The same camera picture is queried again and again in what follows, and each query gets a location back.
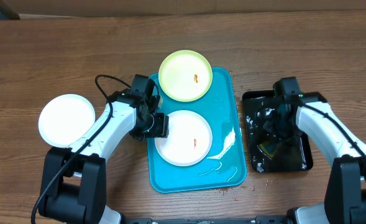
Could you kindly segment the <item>green yellow sponge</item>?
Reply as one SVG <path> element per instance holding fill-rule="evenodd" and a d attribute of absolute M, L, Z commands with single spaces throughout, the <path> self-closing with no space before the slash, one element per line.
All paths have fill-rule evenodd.
<path fill-rule="evenodd" d="M 280 151 L 286 149 L 286 145 L 281 142 L 263 141 L 258 148 L 269 158 L 275 157 Z"/>

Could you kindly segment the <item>pink white plate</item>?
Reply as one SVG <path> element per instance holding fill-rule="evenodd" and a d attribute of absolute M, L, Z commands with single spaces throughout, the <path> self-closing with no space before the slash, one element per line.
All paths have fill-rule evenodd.
<path fill-rule="evenodd" d="M 168 118 L 168 136 L 155 139 L 155 147 L 161 158 L 180 167 L 202 161 L 213 141 L 208 122 L 198 113 L 188 110 L 174 111 Z"/>

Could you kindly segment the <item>green rimmed plate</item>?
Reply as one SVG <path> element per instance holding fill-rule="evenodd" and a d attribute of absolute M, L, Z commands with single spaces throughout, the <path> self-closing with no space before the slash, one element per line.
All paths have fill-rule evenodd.
<path fill-rule="evenodd" d="M 168 55 L 160 65 L 158 82 L 173 100 L 191 102 L 210 89 L 213 71 L 208 60 L 192 50 L 179 50 Z"/>

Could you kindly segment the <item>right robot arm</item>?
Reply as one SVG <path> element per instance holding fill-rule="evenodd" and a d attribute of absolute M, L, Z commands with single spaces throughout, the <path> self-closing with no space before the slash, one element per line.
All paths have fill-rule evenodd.
<path fill-rule="evenodd" d="M 292 208 L 282 223 L 366 223 L 366 144 L 334 114 L 319 92 L 303 93 L 295 77 L 273 84 L 273 98 L 257 108 L 257 141 L 273 145 L 307 135 L 331 165 L 324 201 Z"/>

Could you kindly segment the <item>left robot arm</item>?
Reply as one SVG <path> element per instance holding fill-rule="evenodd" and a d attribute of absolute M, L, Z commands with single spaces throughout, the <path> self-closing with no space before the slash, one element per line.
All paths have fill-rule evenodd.
<path fill-rule="evenodd" d="M 45 156 L 36 216 L 62 223 L 125 223 L 106 205 L 106 163 L 121 139 L 168 136 L 168 116 L 158 112 L 162 98 L 154 80 L 135 75 L 125 90 L 106 96 L 106 107 L 82 137 L 67 147 L 53 146 Z"/>

